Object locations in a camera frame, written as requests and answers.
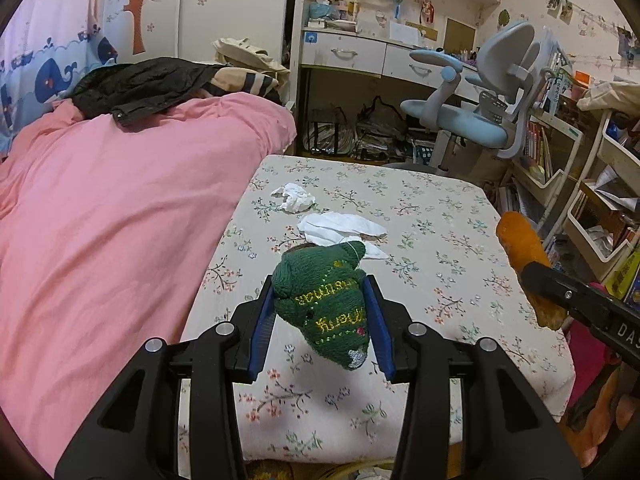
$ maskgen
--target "metal screw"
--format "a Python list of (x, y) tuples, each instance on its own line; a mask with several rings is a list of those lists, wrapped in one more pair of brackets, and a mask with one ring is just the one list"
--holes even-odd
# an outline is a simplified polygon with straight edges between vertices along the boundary
[(145, 350), (147, 352), (157, 352), (162, 348), (162, 339), (158, 339), (157, 337), (150, 339), (145, 343)]
[(409, 334), (411, 335), (421, 336), (425, 335), (426, 333), (427, 327), (422, 323), (411, 323), (411, 325), (409, 325)]
[(216, 334), (229, 335), (229, 334), (232, 334), (235, 329), (236, 327), (233, 325), (233, 323), (227, 323), (227, 322), (220, 323), (216, 327)]
[(490, 337), (483, 337), (480, 340), (480, 348), (485, 352), (493, 352), (498, 348), (498, 343)]

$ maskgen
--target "pink bedsheet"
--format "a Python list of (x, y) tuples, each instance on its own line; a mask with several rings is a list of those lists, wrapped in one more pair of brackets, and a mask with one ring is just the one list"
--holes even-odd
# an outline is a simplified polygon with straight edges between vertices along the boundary
[(50, 474), (140, 345), (179, 340), (251, 177), (295, 135), (244, 93), (143, 126), (64, 101), (0, 165), (0, 406)]

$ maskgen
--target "floral tablecloth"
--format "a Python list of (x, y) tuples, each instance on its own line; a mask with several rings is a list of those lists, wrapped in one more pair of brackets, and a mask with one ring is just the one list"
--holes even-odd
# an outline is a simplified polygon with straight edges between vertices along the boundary
[[(314, 210), (355, 213), (388, 230), (373, 240), (388, 260), (363, 260), (382, 294), (444, 337), (498, 340), (545, 401), (564, 412), (574, 368), (562, 333), (539, 328), (495, 237), (499, 216), (481, 189), (403, 170), (271, 155), (251, 181), (202, 280), (183, 340), (229, 319), (256, 298), (281, 254), (304, 241), (304, 214), (278, 209), (272, 190), (305, 187)], [(183, 385), (183, 400), (188, 382)], [(373, 348), (347, 371), (321, 358), (300, 331), (277, 319), (264, 372), (234, 387), (244, 456), (346, 463), (393, 457), (408, 386), (385, 381)], [(181, 401), (180, 455), (188, 457), (188, 407)], [(462, 439), (460, 390), (452, 388), (451, 440)]]

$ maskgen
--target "black jacket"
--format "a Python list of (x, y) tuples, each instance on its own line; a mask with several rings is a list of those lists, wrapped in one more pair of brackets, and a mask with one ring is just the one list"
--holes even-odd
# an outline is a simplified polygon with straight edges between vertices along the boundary
[(194, 97), (219, 69), (177, 57), (104, 66), (84, 76), (71, 99), (87, 119), (112, 114), (128, 126)]

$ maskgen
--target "green knitted glove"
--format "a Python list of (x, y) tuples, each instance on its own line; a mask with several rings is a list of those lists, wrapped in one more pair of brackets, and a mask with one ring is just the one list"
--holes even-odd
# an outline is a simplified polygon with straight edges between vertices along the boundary
[(300, 329), (322, 357), (355, 370), (367, 359), (369, 331), (356, 269), (362, 242), (309, 247), (285, 253), (273, 271), (276, 313)]

